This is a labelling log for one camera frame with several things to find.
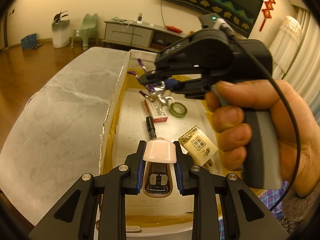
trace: electrical cord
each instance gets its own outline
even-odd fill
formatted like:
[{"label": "electrical cord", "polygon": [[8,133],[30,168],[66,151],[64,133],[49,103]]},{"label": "electrical cord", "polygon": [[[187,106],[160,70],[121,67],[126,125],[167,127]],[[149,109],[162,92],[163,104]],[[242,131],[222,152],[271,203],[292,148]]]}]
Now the electrical cord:
[{"label": "electrical cord", "polygon": [[129,47],[129,50],[131,49],[132,47],[132,40],[133,40],[133,34],[134,34],[134,30],[136,29],[136,26],[137,26],[137,21],[138,21],[138,18],[135,20],[135,27],[133,27],[133,25],[131,25],[131,28],[132,28],[132,35],[131,35],[131,42],[130,42],[130,47]]},{"label": "electrical cord", "polygon": [[222,28],[221,29],[224,33],[227,34],[227,36],[257,65],[257,67],[260,69],[260,71],[264,74],[264,76],[266,77],[266,79],[272,84],[272,86],[274,87],[274,89],[276,90],[276,92],[278,93],[281,101],[284,103],[284,106],[290,116],[291,122],[293,124],[293,128],[294,128],[294,133],[296,136],[296,141],[297,141],[297,160],[296,160],[296,164],[293,170],[293,174],[292,174],[292,178],[291,181],[289,182],[289,185],[287,186],[286,190],[284,191],[284,193],[282,194],[282,196],[277,200],[277,202],[269,209],[270,211],[273,211],[280,203],[281,201],[284,199],[284,197],[287,195],[287,193],[289,192],[289,190],[292,188],[294,180],[297,176],[298,173],[298,168],[299,168],[299,164],[300,164],[300,156],[301,156],[301,141],[300,141],[300,134],[299,134],[299,128],[298,128],[298,124],[297,121],[294,117],[294,114],[292,112],[292,109],[287,101],[287,99],[285,98],[285,96],[283,95],[281,89],[279,88],[278,84],[275,82],[275,80],[272,78],[271,74],[269,73],[269,71],[264,67],[264,65],[261,64],[260,61],[257,60],[257,58],[252,55],[249,51],[246,50],[246,48],[244,48],[242,46],[242,44],[238,41],[238,38],[236,36],[234,36],[233,33],[230,32],[229,28]]},{"label": "electrical cord", "polygon": [[164,23],[164,19],[163,19],[163,14],[162,14],[162,0],[161,0],[161,17],[162,17],[163,25],[164,25],[164,27],[165,27],[165,23]]},{"label": "electrical cord", "polygon": [[128,26],[127,26],[125,29],[124,29],[124,24],[120,22],[120,23],[123,25],[123,27],[122,27],[122,31],[123,31],[123,32],[125,32],[125,31],[127,30],[127,28],[129,27],[129,25],[130,25],[130,24],[137,23],[137,20],[138,20],[138,19],[136,19],[136,20],[135,20],[135,21],[133,21],[133,22],[130,22],[130,23],[128,24]]},{"label": "electrical cord", "polygon": [[123,29],[124,28],[124,24],[122,22],[119,22],[119,21],[116,21],[116,22],[122,24],[122,26],[123,26],[122,27],[122,31],[124,32],[124,29]]}]

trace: red decoration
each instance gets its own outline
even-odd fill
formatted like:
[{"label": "red decoration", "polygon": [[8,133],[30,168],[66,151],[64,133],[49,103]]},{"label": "red decoration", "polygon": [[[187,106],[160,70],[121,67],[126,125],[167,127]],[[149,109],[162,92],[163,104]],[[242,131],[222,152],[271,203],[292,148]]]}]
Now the red decoration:
[{"label": "red decoration", "polygon": [[175,33],[182,33],[182,30],[174,27],[174,26],[166,26],[167,30],[175,32]]},{"label": "red decoration", "polygon": [[271,2],[264,2],[268,10],[273,10],[273,6]]},{"label": "red decoration", "polygon": [[267,8],[262,9],[264,19],[263,19],[263,22],[262,22],[262,25],[261,25],[259,31],[262,31],[264,24],[266,23],[266,20],[272,18],[270,11],[274,10],[272,4],[276,4],[276,0],[268,0],[268,1],[265,1],[264,3]]}]

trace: pink soft cap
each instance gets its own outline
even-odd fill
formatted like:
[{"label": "pink soft cap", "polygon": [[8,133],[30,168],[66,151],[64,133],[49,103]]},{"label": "pink soft cap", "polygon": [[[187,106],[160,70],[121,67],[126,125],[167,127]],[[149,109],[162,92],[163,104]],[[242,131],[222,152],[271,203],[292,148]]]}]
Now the pink soft cap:
[{"label": "pink soft cap", "polygon": [[172,142],[160,138],[148,141],[143,160],[153,163],[176,163],[176,147]]}]

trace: metal screw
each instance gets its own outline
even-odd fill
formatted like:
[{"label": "metal screw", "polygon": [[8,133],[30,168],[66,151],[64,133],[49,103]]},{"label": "metal screw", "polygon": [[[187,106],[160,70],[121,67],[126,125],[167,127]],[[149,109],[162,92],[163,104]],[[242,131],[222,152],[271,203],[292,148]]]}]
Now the metal screw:
[{"label": "metal screw", "polygon": [[238,178],[238,176],[234,173],[229,173],[228,174],[228,178],[231,179],[231,180],[236,180]]},{"label": "metal screw", "polygon": [[200,171],[201,167],[200,167],[199,165],[193,165],[193,166],[191,167],[191,169],[192,169],[193,171]]},{"label": "metal screw", "polygon": [[89,180],[91,179],[91,175],[86,173],[86,174],[83,174],[82,177],[81,177],[83,180]]},{"label": "metal screw", "polygon": [[122,165],[119,166],[119,170],[120,171],[126,171],[128,168],[129,167],[127,165],[125,165],[125,164],[122,164]]}]

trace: black handle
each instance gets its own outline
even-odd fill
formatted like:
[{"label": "black handle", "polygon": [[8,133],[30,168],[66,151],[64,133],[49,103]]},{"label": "black handle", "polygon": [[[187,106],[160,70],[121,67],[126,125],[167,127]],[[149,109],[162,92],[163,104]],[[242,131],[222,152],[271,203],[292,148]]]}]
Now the black handle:
[{"label": "black handle", "polygon": [[[221,106],[230,105],[212,86]],[[244,108],[244,122],[252,128],[243,165],[243,181],[253,188],[280,189],[280,157],[275,127],[268,110]]]}]

